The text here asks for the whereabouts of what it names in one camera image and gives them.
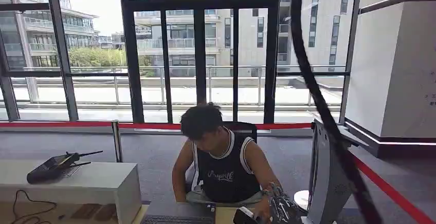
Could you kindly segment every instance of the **laptop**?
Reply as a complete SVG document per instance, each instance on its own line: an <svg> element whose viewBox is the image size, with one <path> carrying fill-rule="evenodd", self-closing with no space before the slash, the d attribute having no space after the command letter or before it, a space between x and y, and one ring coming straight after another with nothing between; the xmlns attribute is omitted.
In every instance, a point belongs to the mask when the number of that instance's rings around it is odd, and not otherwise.
<svg viewBox="0 0 436 224"><path fill-rule="evenodd" d="M141 224L215 224L215 204L152 201Z"/></svg>

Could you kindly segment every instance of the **man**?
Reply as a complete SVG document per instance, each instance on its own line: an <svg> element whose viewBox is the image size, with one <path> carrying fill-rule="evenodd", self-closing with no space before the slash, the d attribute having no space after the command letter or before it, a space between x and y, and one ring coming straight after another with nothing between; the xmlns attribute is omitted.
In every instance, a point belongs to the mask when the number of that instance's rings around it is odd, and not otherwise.
<svg viewBox="0 0 436 224"><path fill-rule="evenodd" d="M256 203L255 215L269 218L268 199L260 186L280 184L253 138L234 133L223 125L222 114L213 103L199 105L181 117L181 131L188 137L173 168L172 179L178 202ZM194 162L198 180L185 191L185 173Z"/></svg>

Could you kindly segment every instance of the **red stripe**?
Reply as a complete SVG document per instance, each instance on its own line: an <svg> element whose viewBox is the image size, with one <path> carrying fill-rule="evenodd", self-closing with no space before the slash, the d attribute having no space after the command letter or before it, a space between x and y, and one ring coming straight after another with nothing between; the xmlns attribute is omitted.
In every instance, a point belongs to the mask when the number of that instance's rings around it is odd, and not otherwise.
<svg viewBox="0 0 436 224"><path fill-rule="evenodd" d="M366 164L364 164L355 155L354 162L357 168L362 171L368 178L374 182L382 191L386 193L396 204L398 204L404 211L409 213L409 215L420 224L430 224L435 223L428 217L424 212L415 207L410 203L405 197L403 197L398 191L396 191L390 184L384 181L380 176L378 176L372 169L370 169Z"/></svg>
<svg viewBox="0 0 436 224"><path fill-rule="evenodd" d="M137 129L164 129L164 130L180 130L180 124L164 124L164 123L120 123L120 128L137 128ZM294 123L294 124L256 124L260 130L269 129L297 129L297 128L311 128L310 123Z"/></svg>
<svg viewBox="0 0 436 224"><path fill-rule="evenodd" d="M104 127L111 126L109 121L77 122L0 122L0 127Z"/></svg>
<svg viewBox="0 0 436 224"><path fill-rule="evenodd" d="M110 121L77 121L77 122L0 122L0 127L103 127L111 126ZM119 123L120 128L180 130L180 124L167 123ZM291 124L256 124L260 130L311 128L311 123Z"/></svg>

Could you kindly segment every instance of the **green bush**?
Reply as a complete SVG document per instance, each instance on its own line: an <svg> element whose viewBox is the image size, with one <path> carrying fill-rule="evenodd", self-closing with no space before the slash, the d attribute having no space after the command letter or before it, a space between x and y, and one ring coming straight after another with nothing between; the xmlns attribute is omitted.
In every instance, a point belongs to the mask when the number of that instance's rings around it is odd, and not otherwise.
<svg viewBox="0 0 436 224"><path fill-rule="evenodd" d="M126 66L125 51L118 49L103 49L93 47L72 48L68 51L72 67L117 67ZM151 66L148 55L139 55L139 66ZM140 75L154 77L153 69L141 69Z"/></svg>

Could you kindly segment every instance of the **keyboard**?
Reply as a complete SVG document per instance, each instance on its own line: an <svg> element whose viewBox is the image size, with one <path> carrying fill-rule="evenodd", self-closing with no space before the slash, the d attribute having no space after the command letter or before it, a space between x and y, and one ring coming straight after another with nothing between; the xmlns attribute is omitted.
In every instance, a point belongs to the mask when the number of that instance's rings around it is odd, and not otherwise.
<svg viewBox="0 0 436 224"><path fill-rule="evenodd" d="M210 217L150 215L145 216L141 224L213 224L213 221Z"/></svg>

